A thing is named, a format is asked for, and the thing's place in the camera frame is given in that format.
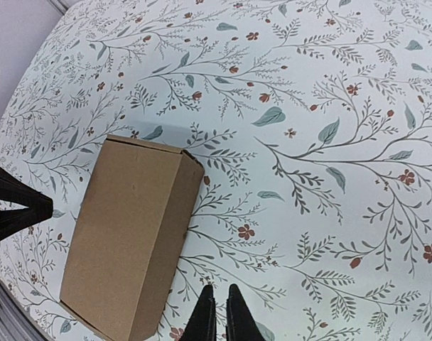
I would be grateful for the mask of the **brown cardboard box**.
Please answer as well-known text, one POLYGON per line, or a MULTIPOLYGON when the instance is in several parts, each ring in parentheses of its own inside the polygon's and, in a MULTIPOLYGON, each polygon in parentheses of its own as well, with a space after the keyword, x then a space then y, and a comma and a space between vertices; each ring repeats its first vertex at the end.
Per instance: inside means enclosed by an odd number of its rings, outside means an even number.
POLYGON ((109 135, 77 218, 60 305, 104 340, 153 336, 203 176, 184 149, 109 135))

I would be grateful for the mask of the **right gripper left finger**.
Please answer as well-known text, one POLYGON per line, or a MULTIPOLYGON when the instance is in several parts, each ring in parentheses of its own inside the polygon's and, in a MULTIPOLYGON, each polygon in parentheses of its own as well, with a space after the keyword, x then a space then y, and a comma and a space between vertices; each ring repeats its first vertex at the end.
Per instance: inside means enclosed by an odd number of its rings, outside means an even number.
POLYGON ((53 200, 0 167, 0 242, 53 216, 53 200))

